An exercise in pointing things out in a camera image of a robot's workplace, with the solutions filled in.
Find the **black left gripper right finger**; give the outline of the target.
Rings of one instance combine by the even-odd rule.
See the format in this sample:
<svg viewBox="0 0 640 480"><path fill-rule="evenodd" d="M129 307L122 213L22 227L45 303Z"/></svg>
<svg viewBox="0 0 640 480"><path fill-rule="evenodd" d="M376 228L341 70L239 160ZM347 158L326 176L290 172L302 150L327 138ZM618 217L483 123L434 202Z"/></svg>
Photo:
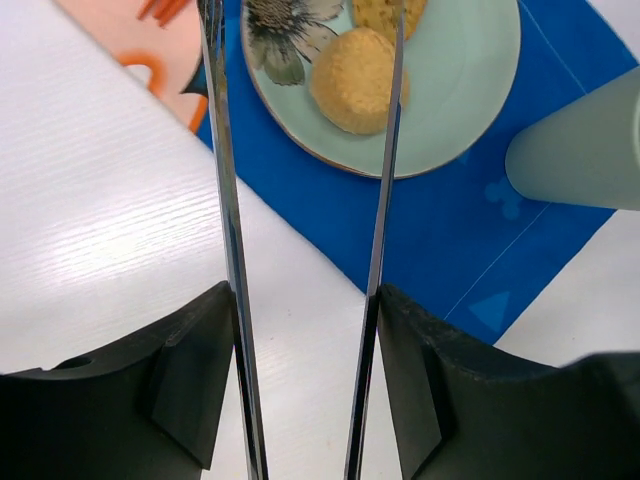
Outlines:
<svg viewBox="0 0 640 480"><path fill-rule="evenodd" d="M379 339L406 479L635 479L639 356L552 367L380 290Z"/></svg>

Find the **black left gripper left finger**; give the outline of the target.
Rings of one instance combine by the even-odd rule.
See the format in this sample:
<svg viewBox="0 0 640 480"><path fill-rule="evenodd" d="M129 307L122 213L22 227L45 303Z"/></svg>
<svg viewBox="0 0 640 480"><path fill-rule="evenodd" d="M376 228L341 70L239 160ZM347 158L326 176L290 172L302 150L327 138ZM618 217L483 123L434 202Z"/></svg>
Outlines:
<svg viewBox="0 0 640 480"><path fill-rule="evenodd" d="M212 464L234 344L220 282L51 370L1 379L5 479L197 479Z"/></svg>

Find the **round yellow bun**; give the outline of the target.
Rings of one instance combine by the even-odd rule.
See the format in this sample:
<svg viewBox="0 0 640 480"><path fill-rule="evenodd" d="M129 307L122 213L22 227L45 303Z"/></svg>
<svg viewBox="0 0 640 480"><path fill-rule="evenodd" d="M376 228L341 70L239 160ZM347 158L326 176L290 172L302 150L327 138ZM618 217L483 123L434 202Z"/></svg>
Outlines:
<svg viewBox="0 0 640 480"><path fill-rule="evenodd" d="M373 135L386 127L395 48L378 32L358 27L338 35L314 59L310 93L338 128Z"/></svg>

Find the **brown bread slice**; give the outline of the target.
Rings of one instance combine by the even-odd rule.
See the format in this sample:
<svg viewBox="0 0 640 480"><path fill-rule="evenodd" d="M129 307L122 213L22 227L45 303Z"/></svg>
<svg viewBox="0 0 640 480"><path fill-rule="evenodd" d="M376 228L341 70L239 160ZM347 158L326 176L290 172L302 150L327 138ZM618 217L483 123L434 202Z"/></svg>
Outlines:
<svg viewBox="0 0 640 480"><path fill-rule="evenodd" d="M422 18L427 0L407 0L404 5L404 39L408 40L416 32ZM352 14L357 27L371 28L390 42L396 41L397 16L395 7L398 1L390 0L353 0Z"/></svg>

